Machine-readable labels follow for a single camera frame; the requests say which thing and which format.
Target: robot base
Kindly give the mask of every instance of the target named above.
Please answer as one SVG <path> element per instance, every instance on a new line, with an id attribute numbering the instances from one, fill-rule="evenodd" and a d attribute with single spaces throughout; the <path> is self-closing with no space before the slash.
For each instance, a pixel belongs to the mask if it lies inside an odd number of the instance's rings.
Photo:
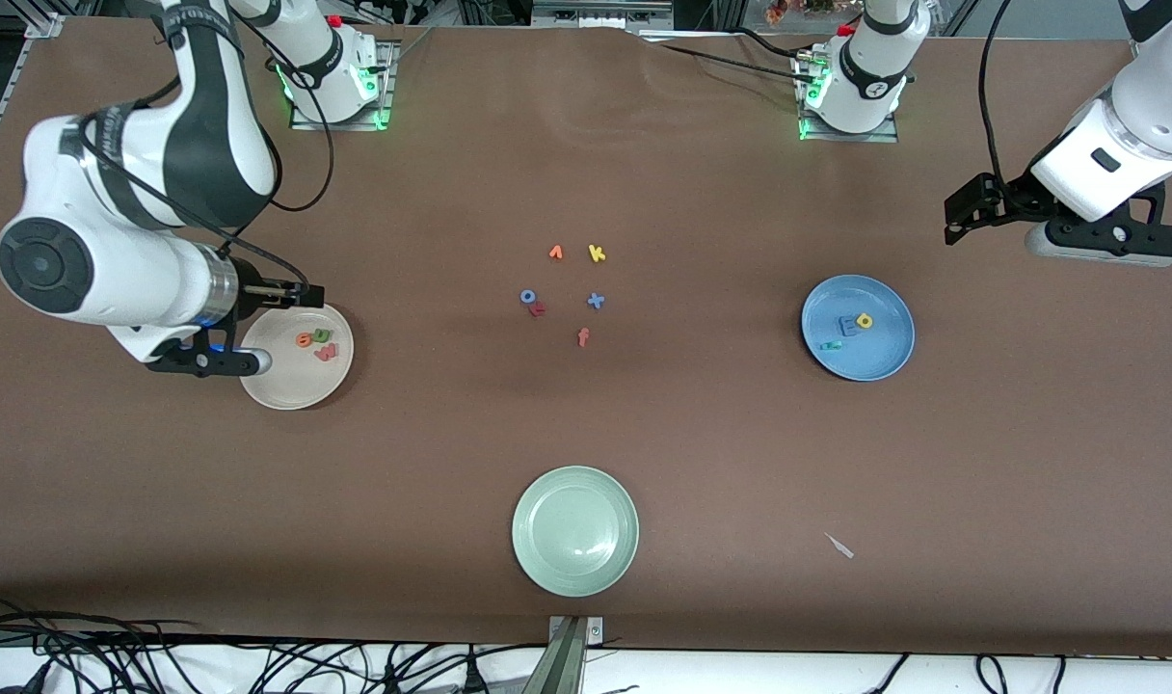
<path id="1" fill-rule="evenodd" d="M 894 123 L 894 114 L 886 116 L 880 127 L 873 128 L 868 132 L 843 132 L 830 128 L 822 116 L 817 115 L 808 106 L 808 101 L 817 96 L 816 89 L 820 88 L 822 70 L 825 66 L 825 53 L 818 49 L 825 48 L 824 43 L 818 43 L 811 52 L 799 52 L 792 62 L 792 74 L 806 74 L 815 79 L 815 82 L 796 83 L 796 110 L 799 114 L 800 140 L 832 140 L 837 142 L 881 142 L 893 144 L 898 142 L 898 127 Z"/>
<path id="2" fill-rule="evenodd" d="M 401 54 L 401 41 L 376 41 L 376 74 L 367 75 L 374 80 L 379 96 L 362 107 L 354 116 L 343 122 L 329 123 L 329 130 L 354 132 L 373 132 L 388 130 L 389 113 L 394 106 L 394 89 L 397 87 L 397 61 Z M 291 106 L 291 130 L 322 130 L 321 118 L 316 114 L 304 114 L 299 107 Z"/>

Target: plate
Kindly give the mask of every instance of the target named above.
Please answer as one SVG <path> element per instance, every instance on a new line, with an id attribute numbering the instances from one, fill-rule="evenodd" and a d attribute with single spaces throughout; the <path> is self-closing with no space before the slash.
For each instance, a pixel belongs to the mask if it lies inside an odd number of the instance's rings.
<path id="1" fill-rule="evenodd" d="M 872 328 L 845 334 L 840 319 L 861 313 L 872 318 Z M 860 274 L 840 274 L 817 285 L 800 312 L 800 333 L 823 367 L 851 381 L 880 381 L 898 372 L 915 346 L 915 326 L 904 299 Z"/>
<path id="2" fill-rule="evenodd" d="M 301 334 L 329 331 L 325 342 L 306 347 Z M 327 355 L 332 346 L 334 355 Z M 257 403 L 273 409 L 304 409 L 320 403 L 342 386 L 354 360 L 354 334 L 342 313 L 334 307 L 270 308 L 252 322 L 239 347 L 268 352 L 273 365 L 260 375 L 247 375 L 239 381 Z"/>
<path id="3" fill-rule="evenodd" d="M 602 470 L 572 465 L 534 479 L 512 515 L 512 552 L 539 587 L 585 598 L 621 580 L 638 552 L 638 510 Z"/>

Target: brown tabletop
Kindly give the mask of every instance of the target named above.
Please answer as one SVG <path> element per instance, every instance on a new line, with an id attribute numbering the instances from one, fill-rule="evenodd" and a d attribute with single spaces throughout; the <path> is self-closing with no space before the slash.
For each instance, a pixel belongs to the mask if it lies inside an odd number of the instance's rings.
<path id="1" fill-rule="evenodd" d="M 163 84 L 154 36 L 71 19 L 35 43 L 0 227 L 28 128 Z M 282 128 L 247 47 L 299 202 L 325 142 Z M 325 200 L 247 232 L 352 321 L 325 404 L 149 373 L 0 283 L 0 593 L 268 635 L 537 641 L 590 614 L 628 646 L 1172 654 L 1172 268 L 1036 258 L 1022 225 L 942 245 L 942 199 L 988 168 L 980 47 L 925 43 L 899 144 L 829 144 L 797 140 L 779 79 L 620 30 L 437 29 L 391 130 L 336 135 Z M 996 46 L 1008 175 L 1127 59 Z M 841 381 L 803 346 L 803 299 L 840 273 L 911 306 L 894 377 Z M 568 464 L 642 522 L 628 574 L 581 600 L 510 545 L 525 485 Z"/>

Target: green plate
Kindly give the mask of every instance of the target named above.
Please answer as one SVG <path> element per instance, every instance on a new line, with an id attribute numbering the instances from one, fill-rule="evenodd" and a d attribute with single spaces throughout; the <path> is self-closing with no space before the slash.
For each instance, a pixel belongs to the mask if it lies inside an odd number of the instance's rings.
<path id="1" fill-rule="evenodd" d="M 612 475 L 572 465 L 534 479 L 512 515 L 512 552 L 530 580 L 567 598 L 621 580 L 638 552 L 638 510 Z"/>

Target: blue plate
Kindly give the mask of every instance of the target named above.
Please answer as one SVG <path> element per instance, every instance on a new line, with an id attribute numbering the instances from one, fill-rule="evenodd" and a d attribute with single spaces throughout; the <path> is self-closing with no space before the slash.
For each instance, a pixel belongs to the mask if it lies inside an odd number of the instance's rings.
<path id="1" fill-rule="evenodd" d="M 868 313 L 872 328 L 850 324 Z M 872 277 L 840 274 L 817 285 L 800 312 L 800 332 L 822 366 L 851 381 L 880 381 L 904 368 L 915 346 L 907 304 Z"/>

